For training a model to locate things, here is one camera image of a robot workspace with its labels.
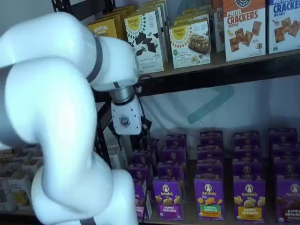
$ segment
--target pretzel crackers box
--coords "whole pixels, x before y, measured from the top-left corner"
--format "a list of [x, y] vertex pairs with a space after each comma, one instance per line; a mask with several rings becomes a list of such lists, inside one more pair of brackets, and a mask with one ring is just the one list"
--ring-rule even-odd
[[194, 179], [197, 213], [199, 219], [224, 220], [224, 196], [221, 178], [196, 175]]
[[265, 0], [223, 0], [226, 61], [266, 54]]
[[183, 220], [182, 195], [178, 180], [154, 179], [153, 189], [160, 218]]
[[269, 0], [269, 53], [300, 49], [300, 2]]
[[224, 40], [224, 21], [223, 21], [223, 2], [222, 0], [212, 0], [212, 8], [210, 9], [210, 17], [213, 19], [213, 33], [211, 40], [216, 45], [217, 52], [225, 51]]

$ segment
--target white robotic arm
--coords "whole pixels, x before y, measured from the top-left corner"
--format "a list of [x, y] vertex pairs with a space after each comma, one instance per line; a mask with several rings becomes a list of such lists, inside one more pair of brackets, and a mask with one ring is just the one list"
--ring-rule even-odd
[[5, 125], [0, 148], [41, 144], [45, 166], [31, 191], [38, 219], [44, 224], [136, 225], [131, 176], [111, 171], [93, 152], [97, 114], [88, 83], [110, 91], [117, 133], [131, 127], [139, 133], [140, 116], [131, 120], [124, 111], [129, 106], [140, 113], [131, 87], [139, 73], [131, 46], [94, 37], [73, 16], [56, 13], [12, 27], [0, 38], [0, 49], [0, 120]]

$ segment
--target purple box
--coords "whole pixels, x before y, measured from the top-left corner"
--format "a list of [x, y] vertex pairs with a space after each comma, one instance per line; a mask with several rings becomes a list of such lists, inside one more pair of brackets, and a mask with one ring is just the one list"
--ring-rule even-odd
[[180, 183], [181, 193], [182, 193], [182, 202], [186, 202], [186, 189], [184, 182], [184, 169], [183, 164], [178, 163], [158, 163], [157, 165], [157, 174], [158, 177], [168, 178], [168, 179], [178, 179]]
[[154, 170], [156, 170], [157, 167], [154, 151], [135, 150], [133, 152], [133, 161], [144, 165], [152, 165]]
[[[135, 206], [136, 206], [136, 214], [140, 222], [142, 220], [143, 213], [144, 213], [146, 191], [147, 191], [146, 181], [135, 182]], [[152, 208], [149, 200], [149, 195], [147, 195], [145, 220], [150, 220], [151, 216], [152, 216]]]
[[234, 216], [237, 222], [264, 224], [266, 220], [265, 180], [233, 177]]
[[206, 131], [200, 132], [200, 144], [205, 145], [219, 145], [223, 147], [223, 133], [222, 131]]
[[276, 221], [300, 222], [300, 176], [278, 175], [276, 179]]
[[153, 189], [160, 218], [183, 220], [182, 195], [178, 180], [154, 179]]
[[168, 149], [187, 149], [187, 135], [166, 135], [165, 145]]
[[223, 178], [223, 163], [221, 160], [215, 160], [211, 162], [210, 159], [198, 160], [196, 174], [202, 175], [202, 177]]
[[131, 174], [134, 181], [146, 181], [147, 186], [152, 186], [153, 170], [151, 165], [133, 163], [128, 166], [128, 172]]
[[241, 160], [234, 158], [232, 160], [233, 175], [243, 178], [256, 178], [263, 177], [263, 164], [257, 158], [249, 158]]
[[196, 175], [194, 179], [199, 219], [224, 220], [224, 195], [221, 178], [208, 179]]

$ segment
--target cardboard box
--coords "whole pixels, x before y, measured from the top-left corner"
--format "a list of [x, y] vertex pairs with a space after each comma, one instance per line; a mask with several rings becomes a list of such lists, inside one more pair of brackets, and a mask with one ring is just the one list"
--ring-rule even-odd
[[8, 179], [14, 200], [21, 210], [31, 210], [30, 188], [31, 183], [28, 175], [15, 172]]
[[206, 20], [172, 26], [170, 40], [174, 68], [210, 63], [210, 39]]
[[160, 218], [183, 220], [182, 195], [178, 180], [154, 179], [153, 189]]
[[150, 204], [149, 195], [146, 197], [146, 208], [145, 208], [145, 195], [146, 195], [146, 181], [137, 181], [135, 182], [135, 206], [136, 213], [139, 222], [142, 221], [144, 209], [145, 211], [145, 220], [150, 220], [152, 216], [152, 207]]
[[88, 28], [96, 36], [108, 36], [124, 40], [120, 15], [96, 20], [95, 22], [89, 24]]
[[265, 0], [224, 0], [226, 61], [266, 54]]
[[182, 11], [182, 14], [188, 14], [188, 13], [194, 13], [197, 11], [205, 11], [205, 10], [209, 10], [211, 8], [211, 5], [201, 5], [195, 8], [189, 8], [186, 10]]
[[224, 195], [221, 177], [194, 179], [197, 214], [203, 220], [224, 220]]
[[269, 53], [300, 49], [299, 1], [269, 0]]
[[156, 8], [157, 11], [158, 11], [158, 16], [159, 16], [159, 25], [160, 25], [160, 29], [161, 29], [161, 32], [162, 32], [162, 43], [161, 43], [161, 46], [162, 46], [162, 51], [163, 51], [163, 58], [164, 58], [164, 61], [167, 63], [168, 62], [168, 52], [167, 52], [167, 45], [168, 45], [168, 42], [167, 40], [169, 39], [168, 35], [167, 35], [167, 32], [166, 32], [166, 26], [165, 26], [165, 16], [164, 16], [164, 12], [163, 12], [163, 3], [159, 4], [159, 5], [149, 5], [147, 6], [146, 8], [142, 8], [140, 10], [147, 10], [147, 8]]
[[125, 19], [128, 41], [133, 47], [140, 67], [140, 74], [164, 70], [163, 37], [158, 10], [149, 8], [133, 13]]
[[212, 0], [210, 17], [213, 23], [211, 40], [216, 46], [217, 52], [225, 51], [224, 21], [223, 21], [223, 2], [222, 0]]

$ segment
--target cracker box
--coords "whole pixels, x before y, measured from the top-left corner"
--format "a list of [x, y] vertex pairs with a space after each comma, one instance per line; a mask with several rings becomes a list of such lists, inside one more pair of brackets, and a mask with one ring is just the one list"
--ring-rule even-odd
[[226, 61], [266, 54], [265, 0], [224, 0]]
[[88, 28], [96, 36], [108, 36], [112, 38], [124, 39], [120, 15], [96, 20], [95, 22], [89, 24]]
[[151, 187], [153, 181], [153, 170], [151, 165], [133, 163], [129, 165], [127, 171], [131, 174], [133, 180], [145, 180], [147, 186]]
[[182, 14], [189, 14], [189, 13], [194, 13], [194, 12], [198, 12], [198, 11], [205, 11], [205, 10], [209, 10], [211, 8], [211, 5], [201, 5], [195, 8], [188, 8], [186, 10], [182, 11]]
[[174, 68], [210, 63], [210, 38], [206, 20], [172, 26], [170, 40]]
[[31, 183], [28, 175], [22, 172], [15, 172], [8, 179], [14, 200], [21, 210], [31, 210], [30, 188]]
[[213, 22], [213, 32], [211, 33], [211, 40], [216, 46], [216, 51], [223, 52], [225, 51], [225, 40], [222, 0], [212, 0], [210, 17], [212, 18]]
[[224, 220], [225, 209], [221, 178], [207, 178], [196, 175], [194, 186], [198, 218]]
[[159, 5], [149, 5], [148, 8], [156, 8], [158, 11], [158, 15], [159, 15], [159, 25], [161, 28], [161, 32], [162, 32], [162, 43], [161, 45], [163, 46], [162, 50], [163, 50], [163, 54], [164, 54], [164, 59], [165, 62], [168, 62], [168, 53], [167, 53], [167, 40], [169, 39], [169, 36], [167, 35], [166, 32], [166, 26], [165, 26], [165, 16], [164, 16], [164, 5], [163, 3], [159, 4]]
[[154, 179], [153, 189], [160, 218], [183, 220], [182, 195], [178, 180]]
[[185, 203], [187, 195], [184, 181], [184, 165], [172, 162], [160, 162], [157, 165], [157, 174], [160, 179], [166, 177], [168, 177], [169, 179], [178, 179], [181, 188], [182, 202]]
[[141, 10], [125, 19], [128, 42], [135, 51], [140, 74], [164, 70], [164, 43], [156, 8]]
[[300, 176], [281, 174], [276, 178], [276, 222], [300, 222]]
[[145, 208], [145, 195], [146, 195], [146, 181], [136, 181], [135, 182], [135, 206], [138, 220], [141, 222], [143, 218], [144, 209], [145, 220], [150, 220], [152, 216], [152, 208], [149, 200], [149, 195], [146, 198], [146, 208]]
[[300, 3], [269, 0], [269, 53], [300, 49]]

